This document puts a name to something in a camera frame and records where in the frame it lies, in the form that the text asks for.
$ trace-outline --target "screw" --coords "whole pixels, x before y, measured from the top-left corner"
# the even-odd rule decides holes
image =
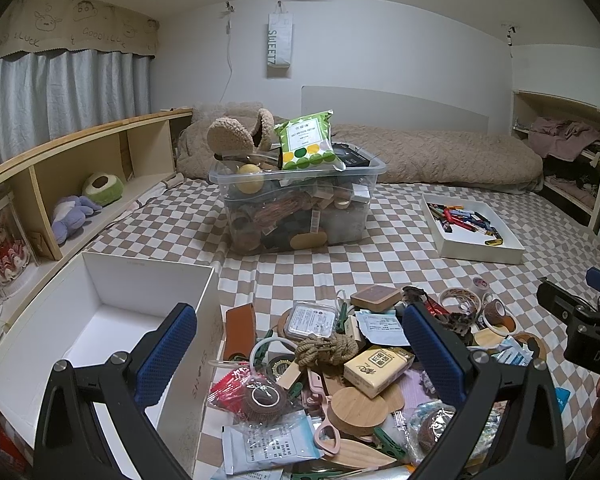
[[[121,365],[122,363],[126,363],[129,354],[126,352],[115,352],[111,355],[110,360],[115,365]]]
[[[546,363],[542,359],[534,359],[534,368],[544,372],[546,370]]]
[[[68,363],[64,359],[60,359],[59,361],[56,361],[56,364],[54,364],[54,371],[63,372],[66,370],[67,365]]]
[[[472,354],[472,358],[479,365],[487,364],[489,362],[489,354],[487,352],[483,352],[482,350],[478,350]]]

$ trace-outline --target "fuzzy slipper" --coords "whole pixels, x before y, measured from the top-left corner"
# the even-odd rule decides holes
[[[275,136],[273,115],[261,108],[253,131],[247,130],[236,119],[220,117],[206,133],[206,143],[218,155],[226,152],[268,152]]]

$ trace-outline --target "white box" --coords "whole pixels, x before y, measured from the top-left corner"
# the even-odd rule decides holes
[[[0,411],[33,448],[53,364],[102,364],[131,351],[178,302],[196,309],[198,330],[156,406],[145,413],[189,474],[198,449],[212,367],[222,339],[218,276],[211,267],[79,253],[43,288],[0,341]],[[103,404],[96,413],[123,474],[139,475]]]
[[[445,233],[440,222],[431,214],[427,203],[461,205],[464,209],[477,211],[487,218],[491,222],[491,225],[500,233],[500,236],[502,236],[502,245],[485,245],[484,242],[486,240],[493,240],[493,237],[479,232],[472,233],[460,226],[452,226],[454,231],[452,233]],[[441,258],[511,265],[522,263],[522,255],[525,253],[525,248],[516,235],[511,232],[511,229],[484,202],[423,193],[420,200],[420,208],[422,209],[422,214],[427,219],[433,241]]]

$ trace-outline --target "clear plastic container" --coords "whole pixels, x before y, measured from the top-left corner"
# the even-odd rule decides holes
[[[386,165],[353,144],[368,166],[277,170],[278,152],[223,155],[209,169],[220,187],[233,239],[241,254],[291,251],[361,240],[376,180]],[[261,173],[237,173],[245,164]]]

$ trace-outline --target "rope bundle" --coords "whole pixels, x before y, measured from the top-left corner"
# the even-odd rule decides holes
[[[296,360],[300,367],[318,363],[341,365],[358,354],[358,344],[344,334],[332,334],[327,339],[311,335],[298,343]]]

